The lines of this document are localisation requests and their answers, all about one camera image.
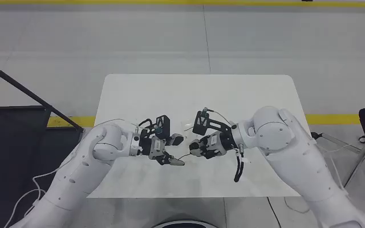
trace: concrete floor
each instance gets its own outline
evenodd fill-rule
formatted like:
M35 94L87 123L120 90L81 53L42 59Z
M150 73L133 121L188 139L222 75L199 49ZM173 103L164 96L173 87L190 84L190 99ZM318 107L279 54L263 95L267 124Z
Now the concrete floor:
M68 116L94 116L111 73L286 74L306 114L363 108L363 10L1 6L0 31L0 69ZM31 104L36 103L0 83L0 106ZM363 135L359 125L310 128L348 143ZM346 150L336 153L341 176L355 159ZM348 187L363 210L364 178L362 167ZM280 225L265 197L111 198L88 199L72 227L147 228L171 217L229 228L317 227L311 212L292 211L281 197L269 200ZM300 198L287 201L306 208Z

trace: yellow stripe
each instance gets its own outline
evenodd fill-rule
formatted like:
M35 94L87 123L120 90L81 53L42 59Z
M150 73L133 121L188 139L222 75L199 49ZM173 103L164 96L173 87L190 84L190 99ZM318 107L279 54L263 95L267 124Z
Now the yellow stripe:
M71 116L70 119L85 128L93 127L95 122L95 116ZM308 114L306 115L306 119L310 125L360 124L359 115L357 114ZM61 117L51 116L48 121L48 127L71 127L71 124L64 121Z
M306 115L308 124L360 124L357 114Z
M79 124L81 127L90 128L94 126L95 116L70 116L73 122ZM64 121L61 117L51 116L47 127L71 127L72 125Z
M271 2L245 0L0 0L2 5L56 4L56 5L221 5L221 6L304 6L304 7L365 7L365 2Z

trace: white table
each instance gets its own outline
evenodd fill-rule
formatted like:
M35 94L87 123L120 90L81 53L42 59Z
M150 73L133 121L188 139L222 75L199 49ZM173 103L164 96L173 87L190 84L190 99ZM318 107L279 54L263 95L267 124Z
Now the white table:
M139 123L167 115L171 134L183 133L181 122L194 120L208 107L238 122L251 118L266 105L287 108L309 132L294 83L285 75L108 75L95 124L122 118ZM211 114L212 118L223 121ZM121 127L134 130L124 122ZM189 153L186 144L167 151L175 157ZM259 197L298 196L274 173L258 149L245 151L238 183L233 181L237 163L230 151L206 160L184 157L185 166L161 166L147 156L119 158L92 198Z

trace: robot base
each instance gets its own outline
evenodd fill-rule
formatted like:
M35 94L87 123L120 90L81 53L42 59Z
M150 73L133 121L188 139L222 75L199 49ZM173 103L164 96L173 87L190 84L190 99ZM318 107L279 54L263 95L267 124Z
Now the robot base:
M193 220L179 220L173 222L164 222L163 224L154 226L153 228L217 228L206 222Z

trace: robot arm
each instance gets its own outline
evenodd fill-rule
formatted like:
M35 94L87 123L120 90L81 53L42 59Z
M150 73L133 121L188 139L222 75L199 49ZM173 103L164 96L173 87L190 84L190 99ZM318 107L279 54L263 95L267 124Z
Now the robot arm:
M100 185L118 157L146 155L161 165L184 165L165 149L183 141L181 135L170 136L169 127L168 117L160 116L140 134L114 123L93 128L62 162L47 193L11 227L67 227L74 210Z
M204 111L198 112L194 133L205 134L210 128L209 119L205 125L201 124L202 115L207 118ZM257 147L278 176L307 202L319 227L365 227L365 215L351 203L346 191L337 186L316 141L289 111L263 107L252 119L233 125L230 131L194 140L190 144L191 154L209 159L230 149Z

